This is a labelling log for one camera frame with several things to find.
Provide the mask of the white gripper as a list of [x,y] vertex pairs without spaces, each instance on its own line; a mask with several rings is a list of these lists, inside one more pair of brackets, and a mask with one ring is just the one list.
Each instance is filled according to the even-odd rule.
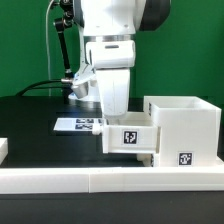
[[128,108],[130,69],[135,64],[135,42],[87,42],[86,59],[96,75],[104,117],[123,117]]

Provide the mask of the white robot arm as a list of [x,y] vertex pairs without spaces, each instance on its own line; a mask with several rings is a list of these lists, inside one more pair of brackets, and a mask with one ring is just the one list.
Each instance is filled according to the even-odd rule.
[[76,96],[98,101],[105,118],[119,119],[128,110],[134,36],[160,27],[171,0],[73,0],[72,6],[80,35]]

